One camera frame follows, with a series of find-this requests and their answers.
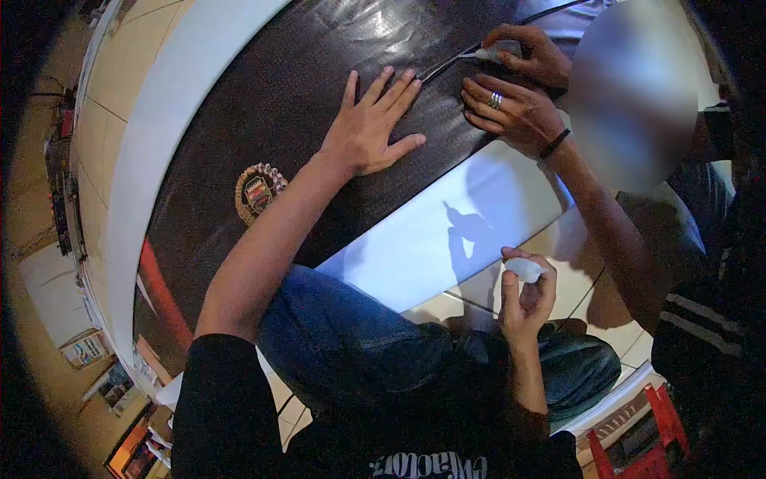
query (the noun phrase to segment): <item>red plastic stool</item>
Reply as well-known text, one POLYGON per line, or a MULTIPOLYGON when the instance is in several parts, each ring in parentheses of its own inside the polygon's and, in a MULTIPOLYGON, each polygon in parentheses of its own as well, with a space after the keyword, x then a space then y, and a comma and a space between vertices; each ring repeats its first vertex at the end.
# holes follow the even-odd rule
POLYGON ((588 432, 588 440, 591 443, 591 452, 599 479, 672 479, 675 474, 668 471, 665 448, 673 441, 678 441, 683 454, 689 455, 689 440, 683 431, 678 412, 668 397, 665 385, 660 386, 659 390, 655 390, 649 384, 643 388, 643 392, 647 395, 652 411, 654 411, 657 430, 660 432, 660 443, 628 466, 625 471, 615 475, 607 453, 598 441, 596 431, 591 429, 588 432))

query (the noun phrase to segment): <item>silver ring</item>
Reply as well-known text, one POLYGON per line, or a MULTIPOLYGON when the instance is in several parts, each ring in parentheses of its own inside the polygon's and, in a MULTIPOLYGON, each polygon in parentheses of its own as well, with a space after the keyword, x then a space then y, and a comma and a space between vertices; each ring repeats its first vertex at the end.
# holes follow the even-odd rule
POLYGON ((502 95, 497 93, 496 91, 493 91, 492 97, 489 99, 489 102, 487 102, 487 104, 490 105, 495 110, 499 110, 500 102, 502 102, 502 95))

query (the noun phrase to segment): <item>plastic bottle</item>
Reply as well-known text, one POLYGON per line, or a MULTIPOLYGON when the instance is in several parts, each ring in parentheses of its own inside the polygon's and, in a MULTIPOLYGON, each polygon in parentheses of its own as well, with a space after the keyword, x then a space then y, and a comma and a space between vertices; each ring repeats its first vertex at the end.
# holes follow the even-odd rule
POLYGON ((479 58, 502 64, 502 61, 497 57, 497 54, 501 51, 508 51, 520 58, 522 56, 522 45, 516 40, 500 40, 491 44, 489 48, 480 48, 475 53, 460 55, 460 58, 479 58))
POLYGON ((548 268, 526 258, 509 259, 506 261, 506 270, 513 272, 524 283, 536 283, 541 274, 548 272, 548 268))

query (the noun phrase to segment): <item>black wristband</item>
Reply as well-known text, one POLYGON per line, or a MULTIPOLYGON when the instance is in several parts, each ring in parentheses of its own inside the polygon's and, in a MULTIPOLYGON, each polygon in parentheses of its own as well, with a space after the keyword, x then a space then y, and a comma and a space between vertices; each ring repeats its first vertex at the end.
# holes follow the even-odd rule
POLYGON ((572 131, 569 128, 564 128, 564 131, 562 131, 561 134, 556 136, 556 139, 551 141, 548 144, 548 146, 546 146, 540 151, 540 159, 544 160, 544 159, 547 159, 550 155, 552 155, 553 152, 556 151, 558 146, 561 145, 561 142, 564 141, 564 138, 569 136, 569 133, 572 133, 572 131))

